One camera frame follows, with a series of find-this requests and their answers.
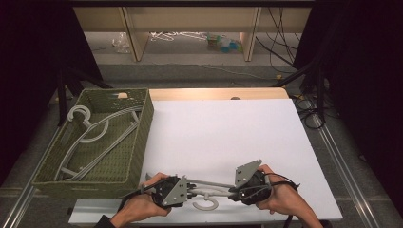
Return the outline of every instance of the tripod leg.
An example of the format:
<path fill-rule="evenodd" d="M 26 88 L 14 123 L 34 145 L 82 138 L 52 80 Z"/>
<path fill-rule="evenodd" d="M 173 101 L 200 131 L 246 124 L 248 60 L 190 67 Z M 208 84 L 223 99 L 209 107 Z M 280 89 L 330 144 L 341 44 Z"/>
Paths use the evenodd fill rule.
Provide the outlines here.
<path fill-rule="evenodd" d="M 79 96 L 83 91 L 84 87 L 80 82 L 80 78 L 77 77 L 74 73 L 70 72 L 69 70 L 65 71 L 65 84 L 73 94 L 73 96 Z"/>
<path fill-rule="evenodd" d="M 304 66 L 303 68 L 299 69 L 297 72 L 291 74 L 288 76 L 286 79 L 272 85 L 272 87 L 282 87 L 285 86 L 291 82 L 293 82 L 295 79 L 299 78 L 300 76 L 306 74 L 310 69 L 311 69 L 312 63 Z"/>
<path fill-rule="evenodd" d="M 92 84 L 94 84 L 94 85 L 96 85 L 96 86 L 98 86 L 100 88 L 112 88 L 112 86 L 107 85 L 104 82 L 85 74 L 81 70 L 69 67 L 68 71 L 71 72 L 72 74 L 74 74 L 75 76 L 77 76 L 78 78 L 85 79 L 85 80 L 91 82 Z"/>

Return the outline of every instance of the white table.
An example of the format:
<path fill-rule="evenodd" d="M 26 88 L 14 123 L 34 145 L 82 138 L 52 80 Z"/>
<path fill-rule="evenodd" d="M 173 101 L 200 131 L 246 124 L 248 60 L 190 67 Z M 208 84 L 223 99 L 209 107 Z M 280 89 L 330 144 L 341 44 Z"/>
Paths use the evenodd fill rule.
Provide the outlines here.
<path fill-rule="evenodd" d="M 234 184 L 235 168 L 262 159 L 295 183 L 319 219 L 342 219 L 317 158 L 289 99 L 154 101 L 154 119 L 145 150 L 145 173 L 186 175 L 189 179 Z M 263 224 L 285 220 L 256 206 L 215 198 L 209 212 L 193 207 L 193 198 L 166 218 L 139 225 Z M 78 199 L 69 223 L 95 224 L 113 216 L 120 199 Z"/>

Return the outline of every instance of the hanger hook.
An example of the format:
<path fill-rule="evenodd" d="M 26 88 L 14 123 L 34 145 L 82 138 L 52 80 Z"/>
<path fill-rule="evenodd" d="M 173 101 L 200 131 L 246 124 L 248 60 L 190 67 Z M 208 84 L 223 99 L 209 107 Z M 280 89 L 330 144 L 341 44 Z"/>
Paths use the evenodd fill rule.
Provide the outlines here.
<path fill-rule="evenodd" d="M 213 203 L 213 205 L 203 207 L 203 206 L 198 205 L 196 202 L 193 202 L 193 206 L 201 211 L 212 211 L 212 210 L 216 209 L 217 207 L 219 207 L 219 202 L 216 199 L 210 198 L 208 193 L 204 194 L 204 200 L 211 201 Z"/>
<path fill-rule="evenodd" d="M 84 106 L 84 105 L 75 105 L 74 107 L 72 107 L 71 110 L 67 114 L 67 119 L 70 122 L 72 122 L 72 120 L 74 118 L 74 116 L 73 116 L 74 112 L 80 112 L 81 114 L 83 114 L 84 115 L 83 124 L 86 127 L 91 126 L 91 122 L 89 121 L 89 119 L 91 118 L 91 111 L 89 111 L 89 109 L 86 106 Z"/>

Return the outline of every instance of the woven basket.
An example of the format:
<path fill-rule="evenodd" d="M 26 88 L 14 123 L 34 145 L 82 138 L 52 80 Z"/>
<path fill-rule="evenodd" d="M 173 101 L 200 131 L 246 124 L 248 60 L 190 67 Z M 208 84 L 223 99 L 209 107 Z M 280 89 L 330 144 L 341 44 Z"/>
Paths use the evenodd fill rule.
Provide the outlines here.
<path fill-rule="evenodd" d="M 138 113 L 137 128 L 114 147 L 86 176 L 79 181 L 58 180 L 54 177 L 67 151 L 86 131 L 84 115 L 75 113 L 72 122 L 65 121 L 56 135 L 41 164 L 32 185 L 44 194 L 55 198 L 118 198 L 137 188 L 142 172 L 144 151 L 154 107 L 148 89 L 85 89 L 76 105 L 86 106 L 90 122 L 101 119 L 132 106 L 143 107 Z M 133 122 L 130 113 L 109 121 L 104 136 L 92 143 L 80 143 L 67 168 L 79 171 L 105 151 Z M 104 128 L 101 124 L 93 129 L 86 139 L 98 136 Z"/>

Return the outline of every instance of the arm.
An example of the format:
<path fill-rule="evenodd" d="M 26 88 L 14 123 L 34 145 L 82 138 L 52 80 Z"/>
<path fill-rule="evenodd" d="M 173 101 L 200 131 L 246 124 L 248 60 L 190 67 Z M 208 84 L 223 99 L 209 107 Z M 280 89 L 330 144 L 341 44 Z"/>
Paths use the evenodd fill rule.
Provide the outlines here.
<path fill-rule="evenodd" d="M 264 173 L 273 173 L 266 164 L 262 165 L 259 170 Z M 269 179 L 270 182 L 284 181 L 282 177 L 272 175 L 269 176 Z M 305 228 L 322 228 L 314 210 L 296 190 L 287 184 L 273 186 L 271 196 L 256 205 L 260 210 L 270 210 L 270 214 L 278 212 L 283 215 L 296 216 Z"/>
<path fill-rule="evenodd" d="M 144 182 L 144 185 L 151 185 L 167 177 L 168 176 L 166 176 L 165 174 L 158 173 L 152 179 Z M 170 209 L 165 210 L 157 206 L 150 195 L 142 194 L 130 199 L 125 207 L 121 211 L 119 211 L 113 218 L 110 219 L 110 224 L 116 228 L 124 227 L 125 225 L 133 221 L 140 221 L 155 216 L 166 217 L 169 212 Z M 107 225 L 104 226 L 100 224 L 103 219 L 106 218 L 103 217 L 95 227 L 107 227 Z"/>

